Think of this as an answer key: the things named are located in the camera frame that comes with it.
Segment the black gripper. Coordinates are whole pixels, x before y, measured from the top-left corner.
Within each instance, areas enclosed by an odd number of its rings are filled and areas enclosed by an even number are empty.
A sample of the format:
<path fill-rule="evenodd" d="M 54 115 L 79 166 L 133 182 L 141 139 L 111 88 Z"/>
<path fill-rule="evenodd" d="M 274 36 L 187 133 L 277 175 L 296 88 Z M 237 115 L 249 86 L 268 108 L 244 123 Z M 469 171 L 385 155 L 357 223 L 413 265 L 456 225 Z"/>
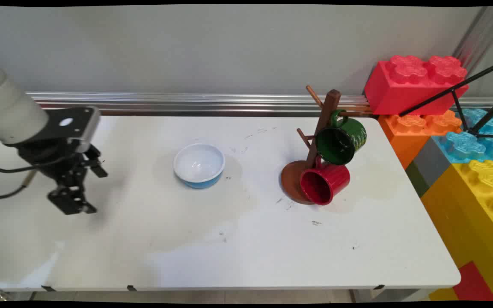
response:
<path fill-rule="evenodd" d="M 96 213 L 85 196 L 84 180 L 89 167 L 99 178 L 108 173 L 99 160 L 101 152 L 88 143 L 80 140 L 37 140 L 14 145 L 20 158 L 30 166 L 6 169 L 5 173 L 17 173 L 36 169 L 43 175 L 56 181 L 57 187 L 49 192 L 48 199 L 66 215 L 78 213 Z"/>

